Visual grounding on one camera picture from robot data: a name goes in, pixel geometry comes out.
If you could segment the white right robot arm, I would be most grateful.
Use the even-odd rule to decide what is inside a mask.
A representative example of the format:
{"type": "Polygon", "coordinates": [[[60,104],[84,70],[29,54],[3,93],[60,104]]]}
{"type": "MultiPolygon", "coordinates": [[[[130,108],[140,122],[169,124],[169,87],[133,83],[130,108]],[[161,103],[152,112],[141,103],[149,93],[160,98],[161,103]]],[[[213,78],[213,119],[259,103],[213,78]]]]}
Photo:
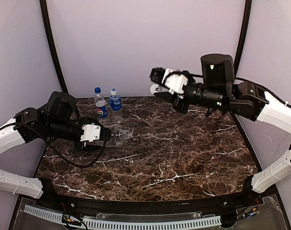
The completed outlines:
{"type": "MultiPolygon", "coordinates": [[[[186,114],[190,105],[208,112],[219,110],[275,126],[291,134],[291,106],[266,87],[249,80],[235,83],[233,58],[225,54],[201,57],[202,83],[186,70],[153,68],[151,93],[186,114]]],[[[261,194],[291,174],[291,144],[285,153],[266,169],[245,180],[244,190],[261,194]]]]}

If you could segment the pepsi bottle blue cap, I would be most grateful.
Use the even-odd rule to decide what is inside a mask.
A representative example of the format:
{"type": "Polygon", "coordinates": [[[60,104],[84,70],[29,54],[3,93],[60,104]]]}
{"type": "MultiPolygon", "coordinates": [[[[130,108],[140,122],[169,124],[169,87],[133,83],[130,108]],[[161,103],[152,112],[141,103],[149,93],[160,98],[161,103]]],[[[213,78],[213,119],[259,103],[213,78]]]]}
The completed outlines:
{"type": "Polygon", "coordinates": [[[107,103],[100,87],[96,87],[94,89],[94,102],[98,117],[102,119],[107,118],[109,115],[107,110],[107,103]]]}

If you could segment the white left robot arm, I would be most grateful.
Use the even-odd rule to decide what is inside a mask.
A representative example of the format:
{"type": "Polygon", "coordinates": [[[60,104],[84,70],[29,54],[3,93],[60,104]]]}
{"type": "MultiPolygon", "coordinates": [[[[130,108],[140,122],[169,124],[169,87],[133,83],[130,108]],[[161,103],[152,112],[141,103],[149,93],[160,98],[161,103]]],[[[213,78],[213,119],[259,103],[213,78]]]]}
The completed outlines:
{"type": "MultiPolygon", "coordinates": [[[[52,150],[54,139],[72,141],[78,150],[90,151],[90,143],[102,141],[102,155],[112,132],[98,120],[80,117],[77,100],[65,92],[52,92],[48,102],[38,109],[26,108],[0,127],[0,155],[4,152],[41,139],[52,150]]],[[[35,199],[54,193],[50,180],[24,177],[0,169],[0,190],[35,199]]]]}

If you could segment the clear bottle white cap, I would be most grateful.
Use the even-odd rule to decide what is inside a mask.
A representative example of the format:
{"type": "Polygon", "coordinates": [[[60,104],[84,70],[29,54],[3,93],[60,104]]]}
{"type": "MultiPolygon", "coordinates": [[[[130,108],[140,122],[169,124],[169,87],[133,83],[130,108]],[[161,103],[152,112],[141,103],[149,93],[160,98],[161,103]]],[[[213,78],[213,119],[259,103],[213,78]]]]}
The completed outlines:
{"type": "Polygon", "coordinates": [[[106,143],[106,147],[120,147],[125,141],[133,137],[133,130],[120,124],[108,125],[105,128],[109,131],[109,140],[106,143]]]}

